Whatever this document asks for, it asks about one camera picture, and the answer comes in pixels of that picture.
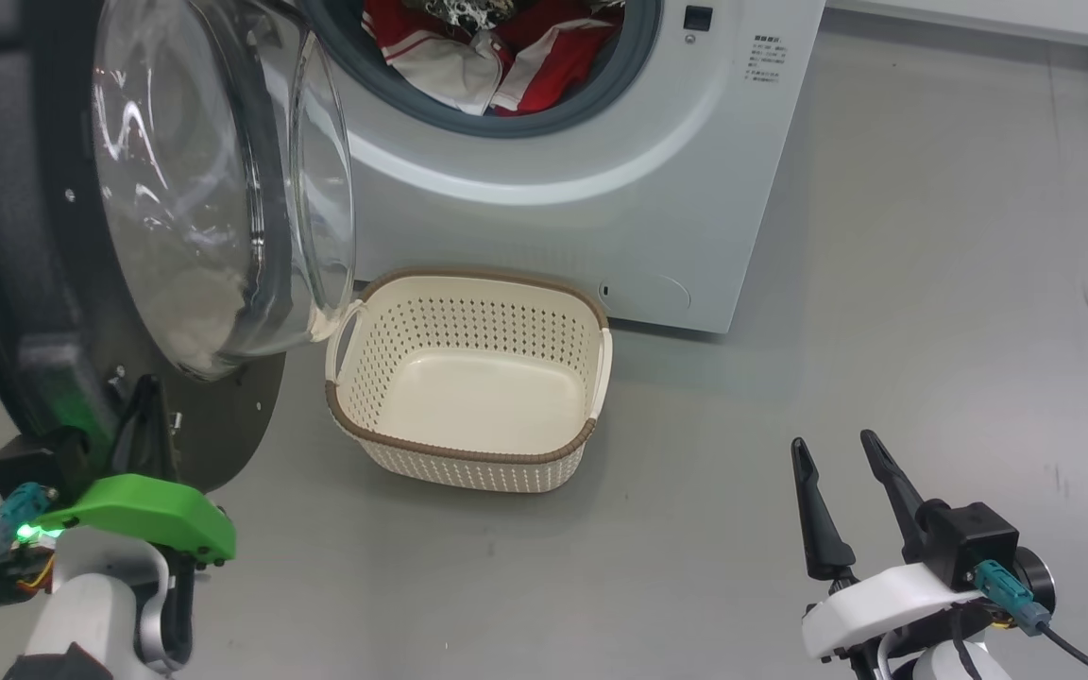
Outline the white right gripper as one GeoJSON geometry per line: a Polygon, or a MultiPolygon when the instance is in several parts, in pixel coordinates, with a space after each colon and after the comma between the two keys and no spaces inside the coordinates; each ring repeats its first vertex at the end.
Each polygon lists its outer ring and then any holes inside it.
{"type": "MultiPolygon", "coordinates": [[[[951,509],[949,504],[940,499],[924,500],[876,432],[860,431],[860,444],[874,478],[888,495],[903,541],[904,562],[928,558],[941,561],[943,543],[934,529],[951,509]]],[[[819,489],[819,469],[802,436],[791,441],[791,468],[807,576],[829,584],[855,584],[834,591],[800,620],[800,634],[808,657],[821,658],[838,650],[850,650],[949,610],[951,605],[980,597],[979,591],[947,586],[924,565],[885,569],[856,584],[858,577],[852,572],[855,553],[838,533],[819,489]]]]}

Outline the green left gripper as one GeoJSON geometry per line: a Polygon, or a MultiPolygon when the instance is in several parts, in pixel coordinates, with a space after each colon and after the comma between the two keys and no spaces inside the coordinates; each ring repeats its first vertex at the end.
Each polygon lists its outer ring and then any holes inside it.
{"type": "Polygon", "coordinates": [[[70,506],[42,514],[35,528],[95,528],[190,554],[198,562],[236,559],[237,530],[223,509],[203,492],[160,481],[177,479],[178,462],[162,382],[154,375],[135,383],[118,418],[115,474],[92,482],[70,506]]]}

